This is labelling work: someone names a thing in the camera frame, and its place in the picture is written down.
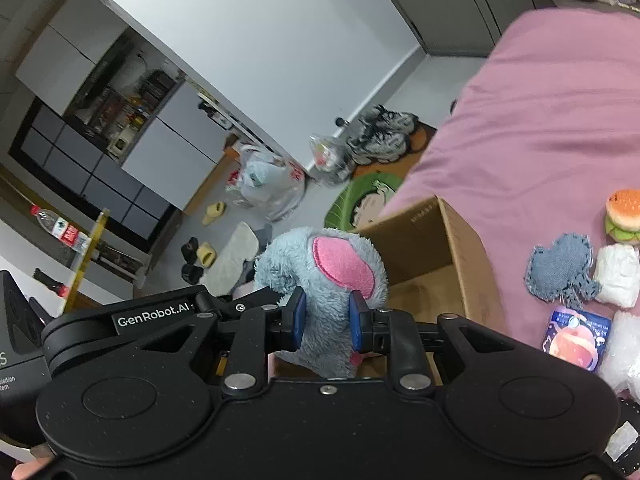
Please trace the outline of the grey pink plush toy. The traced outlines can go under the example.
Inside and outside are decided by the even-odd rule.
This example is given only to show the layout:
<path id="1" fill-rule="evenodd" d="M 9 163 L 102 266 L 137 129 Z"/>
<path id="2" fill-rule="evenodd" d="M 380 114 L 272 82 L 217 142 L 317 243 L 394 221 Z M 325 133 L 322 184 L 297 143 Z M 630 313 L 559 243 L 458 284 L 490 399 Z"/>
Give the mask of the grey pink plush toy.
<path id="1" fill-rule="evenodd" d="M 300 347 L 278 351 L 279 360 L 325 378 L 353 378 L 360 359 L 352 350 L 350 293 L 358 290 L 367 306 L 386 306 L 388 278 L 373 244 L 356 233 L 296 228 L 276 237 L 255 263 L 254 284 L 281 295 L 286 304 L 294 289 L 307 298 Z"/>

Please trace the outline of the blue planet tissue pack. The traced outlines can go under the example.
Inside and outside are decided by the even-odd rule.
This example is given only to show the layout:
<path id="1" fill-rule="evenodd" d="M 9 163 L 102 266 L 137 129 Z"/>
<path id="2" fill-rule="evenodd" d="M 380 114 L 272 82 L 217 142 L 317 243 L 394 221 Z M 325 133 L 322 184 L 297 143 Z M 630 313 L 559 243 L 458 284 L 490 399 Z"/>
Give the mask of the blue planet tissue pack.
<path id="1" fill-rule="evenodd" d="M 604 355 L 611 327 L 612 321 L 602 315 L 557 307 L 550 315 L 541 349 L 594 372 Z"/>

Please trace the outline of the clear bag white stuffing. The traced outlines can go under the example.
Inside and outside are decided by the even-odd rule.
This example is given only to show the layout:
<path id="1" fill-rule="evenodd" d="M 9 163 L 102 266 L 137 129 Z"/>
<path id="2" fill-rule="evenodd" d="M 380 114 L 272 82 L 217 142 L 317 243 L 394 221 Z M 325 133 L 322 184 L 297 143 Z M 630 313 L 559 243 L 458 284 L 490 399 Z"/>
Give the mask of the clear bag white stuffing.
<path id="1" fill-rule="evenodd" d="M 614 314 L 598 375 L 616 394 L 628 393 L 639 402 L 639 317 L 630 312 Z"/>

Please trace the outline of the plush hamburger toy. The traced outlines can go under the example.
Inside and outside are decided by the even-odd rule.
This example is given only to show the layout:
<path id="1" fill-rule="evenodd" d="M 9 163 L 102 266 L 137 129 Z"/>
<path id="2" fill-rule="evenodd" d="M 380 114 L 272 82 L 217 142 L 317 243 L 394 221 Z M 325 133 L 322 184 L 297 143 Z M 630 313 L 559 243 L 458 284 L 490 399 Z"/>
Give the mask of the plush hamburger toy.
<path id="1" fill-rule="evenodd" d="M 624 188 L 608 196 L 605 203 L 604 229 L 616 243 L 639 244 L 640 191 Z"/>

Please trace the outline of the white soft packet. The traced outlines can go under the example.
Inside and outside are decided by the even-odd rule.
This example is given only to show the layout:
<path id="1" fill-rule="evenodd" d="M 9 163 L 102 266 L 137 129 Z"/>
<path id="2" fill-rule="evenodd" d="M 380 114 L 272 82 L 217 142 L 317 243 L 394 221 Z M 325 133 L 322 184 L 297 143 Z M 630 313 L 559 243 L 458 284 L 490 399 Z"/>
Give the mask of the white soft packet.
<path id="1" fill-rule="evenodd" d="M 632 309 L 639 298 L 638 249 L 631 245 L 603 246 L 597 255 L 593 279 L 600 284 L 596 300 L 622 309 Z"/>

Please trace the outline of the brown cardboard box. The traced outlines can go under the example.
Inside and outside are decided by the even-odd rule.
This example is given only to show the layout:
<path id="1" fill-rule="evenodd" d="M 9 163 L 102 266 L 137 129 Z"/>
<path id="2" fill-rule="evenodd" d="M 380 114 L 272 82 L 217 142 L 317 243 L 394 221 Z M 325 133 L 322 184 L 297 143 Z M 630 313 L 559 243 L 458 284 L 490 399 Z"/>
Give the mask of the brown cardboard box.
<path id="1" fill-rule="evenodd" d="M 499 333 L 508 330 L 480 237 L 441 198 L 427 198 L 349 233 L 370 240 L 383 260 L 388 299 L 380 309 L 407 311 L 418 322 L 455 313 Z M 381 354 L 355 353 L 359 367 L 363 360 Z"/>

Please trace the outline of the white floor towel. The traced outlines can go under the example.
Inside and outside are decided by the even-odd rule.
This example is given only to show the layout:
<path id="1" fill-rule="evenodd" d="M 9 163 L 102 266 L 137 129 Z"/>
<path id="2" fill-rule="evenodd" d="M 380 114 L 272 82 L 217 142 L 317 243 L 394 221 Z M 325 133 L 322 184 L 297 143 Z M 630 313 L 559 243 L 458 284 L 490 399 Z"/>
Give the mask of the white floor towel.
<path id="1" fill-rule="evenodd" d="M 259 248 L 259 238 L 253 229 L 246 222 L 240 222 L 200 283 L 212 296 L 231 295 L 245 282 L 248 268 L 258 256 Z"/>

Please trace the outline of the yellow slipper near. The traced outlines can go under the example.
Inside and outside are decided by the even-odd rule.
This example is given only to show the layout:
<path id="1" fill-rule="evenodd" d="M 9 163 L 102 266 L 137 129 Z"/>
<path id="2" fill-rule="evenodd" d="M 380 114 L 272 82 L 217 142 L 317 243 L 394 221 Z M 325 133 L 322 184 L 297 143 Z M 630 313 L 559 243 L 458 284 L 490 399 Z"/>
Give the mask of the yellow slipper near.
<path id="1" fill-rule="evenodd" d="M 198 246 L 198 249 L 196 250 L 196 256 L 198 257 L 198 262 L 200 263 L 200 265 L 205 269 L 210 268 L 217 259 L 216 250 L 211 244 L 207 242 L 204 242 L 200 246 Z"/>

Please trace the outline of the yellow slipper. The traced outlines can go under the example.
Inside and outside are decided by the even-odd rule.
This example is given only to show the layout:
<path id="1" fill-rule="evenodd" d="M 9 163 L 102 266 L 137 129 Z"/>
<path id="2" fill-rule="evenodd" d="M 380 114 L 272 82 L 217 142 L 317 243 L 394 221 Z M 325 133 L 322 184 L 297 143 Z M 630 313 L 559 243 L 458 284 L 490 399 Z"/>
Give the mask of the yellow slipper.
<path id="1" fill-rule="evenodd" d="M 222 217 L 222 215 L 226 212 L 226 209 L 227 205 L 222 200 L 208 205 L 204 212 L 202 225 L 210 226 L 214 221 Z"/>
<path id="2" fill-rule="evenodd" d="M 198 246 L 198 249 L 196 250 L 196 256 L 198 257 L 198 262 L 200 263 L 200 265 L 205 269 L 210 268 L 217 259 L 216 250 L 211 244 L 207 242 L 204 242 L 200 246 Z"/>

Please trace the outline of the black slipper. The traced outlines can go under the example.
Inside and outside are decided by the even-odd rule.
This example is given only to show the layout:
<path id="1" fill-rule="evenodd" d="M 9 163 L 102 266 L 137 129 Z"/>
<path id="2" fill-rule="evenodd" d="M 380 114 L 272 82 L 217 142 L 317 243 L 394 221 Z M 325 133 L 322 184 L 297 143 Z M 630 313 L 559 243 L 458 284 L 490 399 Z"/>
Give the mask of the black slipper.
<path id="1" fill-rule="evenodd" d="M 187 264 L 195 263 L 198 258 L 198 246 L 200 246 L 198 239 L 192 236 L 180 247 L 181 255 Z"/>

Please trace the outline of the green cartoon floor mat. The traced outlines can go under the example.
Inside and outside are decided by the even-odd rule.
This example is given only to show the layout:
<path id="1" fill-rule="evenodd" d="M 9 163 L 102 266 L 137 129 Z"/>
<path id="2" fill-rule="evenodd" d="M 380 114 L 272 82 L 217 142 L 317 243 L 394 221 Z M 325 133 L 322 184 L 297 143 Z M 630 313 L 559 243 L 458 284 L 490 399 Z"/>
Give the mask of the green cartoon floor mat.
<path id="1" fill-rule="evenodd" d="M 436 129 L 420 124 L 410 136 L 407 154 L 396 162 L 372 162 L 358 166 L 352 180 L 334 200 L 324 217 L 325 228 L 355 231 L 375 222 L 384 206 L 395 195 L 409 170 L 418 162 Z"/>

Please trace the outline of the yellow slipper far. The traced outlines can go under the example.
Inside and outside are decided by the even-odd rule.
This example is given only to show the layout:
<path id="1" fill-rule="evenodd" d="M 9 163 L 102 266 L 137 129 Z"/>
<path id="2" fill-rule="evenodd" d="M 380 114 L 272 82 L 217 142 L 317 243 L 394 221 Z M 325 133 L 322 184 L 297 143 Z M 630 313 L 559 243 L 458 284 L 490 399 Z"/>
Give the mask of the yellow slipper far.
<path id="1" fill-rule="evenodd" d="M 208 205 L 204 212 L 202 225 L 210 226 L 214 221 L 222 217 L 222 215 L 226 212 L 226 209 L 227 205 L 222 200 Z"/>

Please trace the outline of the white plastic shopping bag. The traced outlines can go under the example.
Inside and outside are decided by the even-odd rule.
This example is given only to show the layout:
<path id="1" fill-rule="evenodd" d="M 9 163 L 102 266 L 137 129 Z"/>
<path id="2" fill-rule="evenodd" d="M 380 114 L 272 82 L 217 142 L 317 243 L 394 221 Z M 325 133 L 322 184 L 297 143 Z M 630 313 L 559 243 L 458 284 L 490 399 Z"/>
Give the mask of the white plastic shopping bag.
<path id="1" fill-rule="evenodd" d="M 226 192 L 236 206 L 255 208 L 276 222 L 299 205 L 305 188 L 306 174 L 297 162 L 245 144 L 240 148 L 240 168 L 229 177 Z"/>

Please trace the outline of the clear plastic trash bag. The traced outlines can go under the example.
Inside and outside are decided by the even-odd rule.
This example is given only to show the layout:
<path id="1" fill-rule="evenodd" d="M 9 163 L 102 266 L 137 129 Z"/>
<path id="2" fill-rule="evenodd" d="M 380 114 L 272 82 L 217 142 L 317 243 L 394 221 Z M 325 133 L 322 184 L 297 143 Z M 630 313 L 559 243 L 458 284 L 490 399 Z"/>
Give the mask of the clear plastic trash bag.
<path id="1" fill-rule="evenodd" d="M 339 185 L 350 179 L 355 169 L 348 146 L 333 136 L 312 136 L 309 141 L 319 180 Z"/>

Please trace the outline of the grey sneaker front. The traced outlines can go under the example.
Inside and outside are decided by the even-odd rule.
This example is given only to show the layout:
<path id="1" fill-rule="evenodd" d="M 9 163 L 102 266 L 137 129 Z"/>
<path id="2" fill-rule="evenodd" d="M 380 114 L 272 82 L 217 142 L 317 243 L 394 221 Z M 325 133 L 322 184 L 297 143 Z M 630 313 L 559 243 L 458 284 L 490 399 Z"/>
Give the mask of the grey sneaker front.
<path id="1" fill-rule="evenodd" d="M 368 166 L 396 162 L 408 153 L 410 141 L 405 133 L 364 129 L 358 136 L 348 138 L 346 145 L 357 165 Z"/>

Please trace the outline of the white kitchen cabinet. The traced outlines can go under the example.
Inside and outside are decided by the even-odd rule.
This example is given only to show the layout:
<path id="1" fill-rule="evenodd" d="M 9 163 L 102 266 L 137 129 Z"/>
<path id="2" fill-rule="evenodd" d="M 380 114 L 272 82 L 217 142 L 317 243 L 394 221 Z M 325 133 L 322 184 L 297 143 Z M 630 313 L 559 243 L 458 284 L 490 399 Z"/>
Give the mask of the white kitchen cabinet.
<path id="1" fill-rule="evenodd" d="M 198 90 L 185 81 L 145 127 L 122 169 L 183 210 L 224 156 L 231 127 L 210 118 Z"/>

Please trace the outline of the blue denim fabric patch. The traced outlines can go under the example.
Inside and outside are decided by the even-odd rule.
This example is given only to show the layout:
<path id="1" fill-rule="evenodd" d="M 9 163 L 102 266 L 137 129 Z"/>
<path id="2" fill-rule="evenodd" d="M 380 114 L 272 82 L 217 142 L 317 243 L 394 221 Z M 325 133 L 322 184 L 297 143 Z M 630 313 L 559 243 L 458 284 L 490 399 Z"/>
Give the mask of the blue denim fabric patch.
<path id="1" fill-rule="evenodd" d="M 538 299 L 571 309 L 595 300 L 601 285 L 591 277 L 593 248 L 587 235 L 564 233 L 549 247 L 537 245 L 524 275 L 527 290 Z"/>

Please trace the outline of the yellow tape measure strip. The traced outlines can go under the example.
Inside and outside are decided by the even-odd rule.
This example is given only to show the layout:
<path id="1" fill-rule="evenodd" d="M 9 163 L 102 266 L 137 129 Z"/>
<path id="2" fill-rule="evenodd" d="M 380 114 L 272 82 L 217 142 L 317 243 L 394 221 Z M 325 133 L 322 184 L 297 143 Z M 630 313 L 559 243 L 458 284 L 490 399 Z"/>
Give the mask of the yellow tape measure strip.
<path id="1" fill-rule="evenodd" d="M 92 254 L 101 240 L 109 216 L 110 211 L 107 208 L 103 208 L 98 217 L 98 220 L 96 220 L 96 223 L 93 225 L 89 236 L 89 244 L 80 253 L 80 260 L 76 264 L 76 266 L 74 266 L 73 281 L 71 281 L 70 286 L 68 286 L 67 296 L 63 304 L 63 314 L 74 312 L 75 310 L 77 310 L 75 304 L 79 294 L 79 287 L 85 278 L 85 274 L 88 269 L 89 262 L 91 261 Z"/>

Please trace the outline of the plastic water bottle red label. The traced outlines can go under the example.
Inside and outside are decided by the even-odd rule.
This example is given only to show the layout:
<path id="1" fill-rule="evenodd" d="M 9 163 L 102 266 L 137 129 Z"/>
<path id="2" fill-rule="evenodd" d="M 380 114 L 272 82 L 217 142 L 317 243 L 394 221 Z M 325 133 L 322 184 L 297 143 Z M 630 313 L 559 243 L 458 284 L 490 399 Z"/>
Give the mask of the plastic water bottle red label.
<path id="1" fill-rule="evenodd" d="M 88 252 L 91 245 L 91 237 L 56 212 L 41 208 L 38 205 L 32 205 L 30 214 L 36 218 L 45 231 L 66 247 L 81 255 L 85 255 Z"/>

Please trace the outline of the pink bed sheet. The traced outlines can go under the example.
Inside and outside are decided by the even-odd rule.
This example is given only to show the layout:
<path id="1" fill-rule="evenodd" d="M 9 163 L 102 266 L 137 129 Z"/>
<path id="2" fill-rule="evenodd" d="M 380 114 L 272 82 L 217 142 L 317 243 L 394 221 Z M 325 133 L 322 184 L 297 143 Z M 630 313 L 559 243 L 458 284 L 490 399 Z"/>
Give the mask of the pink bed sheet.
<path id="1" fill-rule="evenodd" d="M 551 306 L 524 284 L 533 249 L 569 232 L 603 246 L 608 196 L 638 184 L 638 18 L 546 9 L 503 34 L 385 213 L 453 206 L 485 246 L 510 336 L 536 347 Z"/>

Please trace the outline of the black fabric patch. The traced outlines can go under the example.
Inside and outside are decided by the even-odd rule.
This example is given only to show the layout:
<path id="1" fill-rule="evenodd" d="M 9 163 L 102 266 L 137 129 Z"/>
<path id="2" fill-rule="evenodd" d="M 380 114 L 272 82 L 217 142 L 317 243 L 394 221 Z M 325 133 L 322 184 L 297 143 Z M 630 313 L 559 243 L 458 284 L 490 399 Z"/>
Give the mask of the black fabric patch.
<path id="1" fill-rule="evenodd" d="M 632 399 L 620 399 L 620 420 L 603 459 L 624 477 L 639 471 L 639 429 L 639 404 Z"/>

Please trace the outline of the grey sneaker near wall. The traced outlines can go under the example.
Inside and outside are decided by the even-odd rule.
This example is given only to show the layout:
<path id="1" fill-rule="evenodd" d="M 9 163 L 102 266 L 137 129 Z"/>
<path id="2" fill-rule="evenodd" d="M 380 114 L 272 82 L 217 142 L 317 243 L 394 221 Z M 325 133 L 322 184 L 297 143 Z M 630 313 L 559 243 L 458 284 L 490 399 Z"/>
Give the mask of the grey sneaker near wall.
<path id="1" fill-rule="evenodd" d="M 376 131 L 410 136 L 418 128 L 419 117 L 416 114 L 396 112 L 383 105 L 375 105 L 360 116 L 360 122 Z"/>

